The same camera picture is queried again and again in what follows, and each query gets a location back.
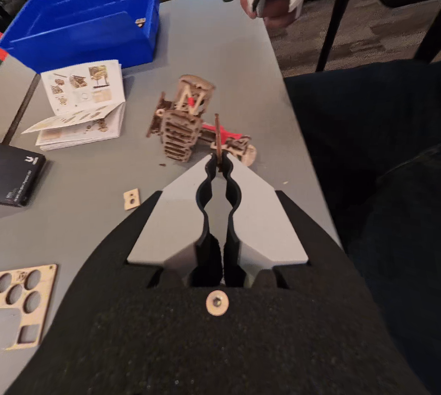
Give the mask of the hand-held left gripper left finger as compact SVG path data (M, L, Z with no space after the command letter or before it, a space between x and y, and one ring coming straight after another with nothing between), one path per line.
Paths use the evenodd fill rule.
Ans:
M217 241L205 211L216 173L211 154L159 191L128 263L175 271L193 286L217 285Z

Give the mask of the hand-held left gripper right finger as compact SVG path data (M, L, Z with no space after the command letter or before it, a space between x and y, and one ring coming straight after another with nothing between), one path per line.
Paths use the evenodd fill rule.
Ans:
M293 201L230 154L222 155L222 173L232 207L223 249L226 286L242 288L260 271L308 264L288 214Z

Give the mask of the wooden biplane model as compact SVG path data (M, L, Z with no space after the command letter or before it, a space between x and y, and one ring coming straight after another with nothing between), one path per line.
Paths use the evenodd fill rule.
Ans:
M190 160L199 142L216 152L215 124L203 120L215 89L214 84L199 76L182 75L173 100L167 100L165 92L161 93L146 137L159 136L165 155L182 163ZM257 150L249 135L229 132L221 125L221 139L222 151L245 166L256 160Z

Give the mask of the wooden model part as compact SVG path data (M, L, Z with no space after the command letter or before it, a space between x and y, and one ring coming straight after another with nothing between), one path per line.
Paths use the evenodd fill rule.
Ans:
M222 160L222 139L221 139L221 123L218 113L214 114L215 117L215 136L216 136L216 156L218 171L223 173L223 160Z

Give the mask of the grey desk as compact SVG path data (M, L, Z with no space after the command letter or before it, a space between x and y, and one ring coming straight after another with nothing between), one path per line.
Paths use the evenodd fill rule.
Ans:
M8 55L0 66L0 141L4 140L36 73Z
M166 158L146 137L161 92L176 93L183 74L216 86L204 116L251 136L252 169L283 190L339 244L292 109L267 30L238 0L172 0L160 4L153 62L123 70L126 109L119 138L47 153L48 164L28 207L1 207L1 270L57 264L45 333L71 282L98 244L122 220L123 193L141 199L162 190L203 157Z

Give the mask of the black chair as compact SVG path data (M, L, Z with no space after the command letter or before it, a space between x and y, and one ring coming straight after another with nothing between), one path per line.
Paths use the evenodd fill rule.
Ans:
M389 8L399 8L429 0L379 0ZM325 40L318 58L316 72L322 72L327 64L328 56L334 44L341 20L345 14L349 0L335 0L332 15L326 32ZM419 45L413 59L430 63L441 50L441 13L434 18L433 23Z

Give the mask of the person's legs in dark trousers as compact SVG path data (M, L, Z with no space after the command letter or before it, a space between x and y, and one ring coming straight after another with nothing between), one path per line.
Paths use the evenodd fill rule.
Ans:
M441 64L284 79L341 244L431 394L441 385Z

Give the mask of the punched wooden parts sheet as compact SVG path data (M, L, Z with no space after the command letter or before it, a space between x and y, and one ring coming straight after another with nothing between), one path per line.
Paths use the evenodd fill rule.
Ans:
M1 271L0 308L11 312L16 326L1 350L33 348L41 343L56 276L56 264Z

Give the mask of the black model kit box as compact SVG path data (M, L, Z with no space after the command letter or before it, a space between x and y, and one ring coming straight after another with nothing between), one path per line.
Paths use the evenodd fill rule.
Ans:
M47 159L43 154L0 145L0 204L28 205Z

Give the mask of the white instruction booklet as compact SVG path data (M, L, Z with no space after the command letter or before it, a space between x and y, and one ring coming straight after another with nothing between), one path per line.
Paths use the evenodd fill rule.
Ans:
M52 116L21 134L37 133L43 151L119 138L126 97L118 60L81 63L46 71L41 82Z

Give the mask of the blue plastic bin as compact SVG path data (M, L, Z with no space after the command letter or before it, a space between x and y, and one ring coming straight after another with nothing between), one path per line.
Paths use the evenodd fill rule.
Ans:
M159 0L28 0L1 38L1 49L36 73L118 60L153 61ZM142 28L135 24L146 18Z

